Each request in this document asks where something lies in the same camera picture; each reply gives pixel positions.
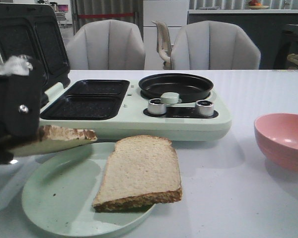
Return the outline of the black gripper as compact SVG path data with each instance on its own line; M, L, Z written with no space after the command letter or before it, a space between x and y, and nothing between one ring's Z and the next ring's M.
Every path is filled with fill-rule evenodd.
M45 70L28 56L11 56L0 64L0 165L13 159L11 147L37 134Z

